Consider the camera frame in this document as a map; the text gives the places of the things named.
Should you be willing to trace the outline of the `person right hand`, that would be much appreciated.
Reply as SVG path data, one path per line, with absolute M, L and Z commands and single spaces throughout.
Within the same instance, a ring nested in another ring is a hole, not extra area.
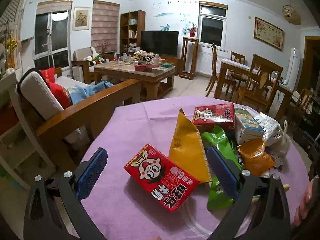
M 306 188 L 306 191 L 303 194 L 300 205 L 296 208 L 296 213 L 293 221 L 294 226 L 300 226 L 302 221 L 306 219 L 309 213 L 310 208 L 308 207 L 308 204 L 310 203 L 311 197 L 313 195 L 313 182 L 314 179 L 312 179 L 308 184 L 308 187 Z

